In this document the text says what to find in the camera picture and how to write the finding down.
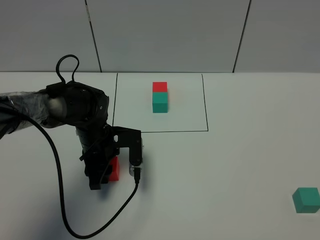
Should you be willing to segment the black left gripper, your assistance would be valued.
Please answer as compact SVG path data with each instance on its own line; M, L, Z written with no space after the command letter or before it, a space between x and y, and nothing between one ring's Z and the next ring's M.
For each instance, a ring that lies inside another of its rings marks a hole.
M89 178L91 190L100 190L101 185L109 182L112 173L110 161L120 153L115 147L112 127L105 123L102 126L76 128L82 146L80 160L85 164L85 175Z

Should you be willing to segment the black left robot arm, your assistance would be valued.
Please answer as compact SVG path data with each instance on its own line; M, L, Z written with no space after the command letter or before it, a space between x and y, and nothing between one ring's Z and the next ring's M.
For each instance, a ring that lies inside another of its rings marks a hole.
M90 189L99 190L108 183L115 152L112 129L107 124L109 97L102 90L78 82L60 82L40 91L2 93L0 105L30 117L43 128L75 127Z

